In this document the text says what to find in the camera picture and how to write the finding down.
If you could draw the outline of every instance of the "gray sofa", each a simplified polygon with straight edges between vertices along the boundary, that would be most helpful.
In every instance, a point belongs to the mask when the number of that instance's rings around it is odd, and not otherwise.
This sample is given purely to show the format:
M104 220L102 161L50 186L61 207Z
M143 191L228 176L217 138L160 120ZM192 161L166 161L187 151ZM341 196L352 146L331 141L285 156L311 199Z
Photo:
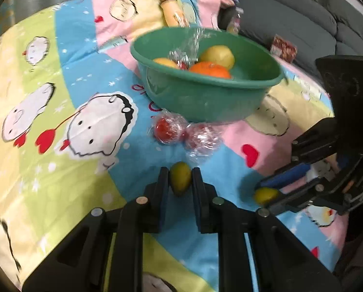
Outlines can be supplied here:
M363 16L345 0L240 0L240 34L270 49L277 34L298 48L294 64L320 81L315 59L363 55ZM221 12L226 29L234 9Z

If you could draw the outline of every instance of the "red heart print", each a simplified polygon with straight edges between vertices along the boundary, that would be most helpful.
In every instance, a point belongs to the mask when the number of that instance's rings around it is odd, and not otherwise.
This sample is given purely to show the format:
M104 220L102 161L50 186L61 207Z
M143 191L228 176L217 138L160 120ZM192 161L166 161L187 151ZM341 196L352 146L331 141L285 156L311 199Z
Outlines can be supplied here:
M65 148L69 146L69 139L65 139L62 143L62 146L60 147L60 151L63 151Z
M104 21L104 19L100 15L98 15L97 17L95 17L95 20L94 20L95 23L100 23L100 22L103 22L103 21Z
M319 257L319 247L316 246L313 249L311 249L311 253L314 255L315 258Z
M38 136L37 140L35 141L35 145L38 146L39 154L44 154L49 149L49 147L52 146L55 135L55 129L47 129Z
M253 167L258 159L259 152L252 145L245 144L242 146L242 153L246 155L246 165L251 168Z
M23 133L21 136L19 136L15 141L14 141L14 147L18 146L21 147L23 146L23 144L26 142L26 133Z

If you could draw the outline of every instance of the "plastic wrap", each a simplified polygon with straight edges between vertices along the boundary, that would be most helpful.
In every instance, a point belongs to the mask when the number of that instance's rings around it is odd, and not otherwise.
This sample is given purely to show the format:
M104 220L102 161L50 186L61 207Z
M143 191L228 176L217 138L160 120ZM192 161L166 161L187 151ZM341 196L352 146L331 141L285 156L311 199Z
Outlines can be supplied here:
M163 110L153 118L153 134L163 144L174 144L182 141L187 125L180 114Z
M186 40L179 48L171 50L168 58L180 67L187 70L198 61L199 43L202 38L209 38L210 34L205 33L202 28L196 29L194 35Z
M185 147L188 156L198 161L211 156L222 144L221 130L210 123L189 124L185 130Z

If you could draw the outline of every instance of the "red tomato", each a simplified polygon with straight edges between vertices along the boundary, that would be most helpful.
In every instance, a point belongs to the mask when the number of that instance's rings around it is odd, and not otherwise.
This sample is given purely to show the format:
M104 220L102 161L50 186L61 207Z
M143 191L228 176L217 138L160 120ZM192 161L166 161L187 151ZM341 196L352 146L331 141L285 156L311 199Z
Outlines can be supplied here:
M171 125L164 118L159 118L154 129L155 138L162 143L170 143L177 138L177 133L172 130Z

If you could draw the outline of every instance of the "snack package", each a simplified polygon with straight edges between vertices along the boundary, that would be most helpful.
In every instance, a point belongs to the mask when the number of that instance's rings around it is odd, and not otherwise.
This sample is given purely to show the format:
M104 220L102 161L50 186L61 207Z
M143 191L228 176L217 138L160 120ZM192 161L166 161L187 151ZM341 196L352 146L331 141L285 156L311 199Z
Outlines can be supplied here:
M295 59L298 49L288 40L276 35L270 47L270 53L280 57L287 63L291 63Z
M210 123L192 123L185 130L185 147L195 162L211 156L222 144L219 126Z
M174 144L183 140L187 125L180 114L163 110L153 118L153 134L163 144Z
M210 34L204 28L197 28L191 38L169 52L168 58L177 63L180 69L189 69L198 61L199 42L202 38L210 38Z

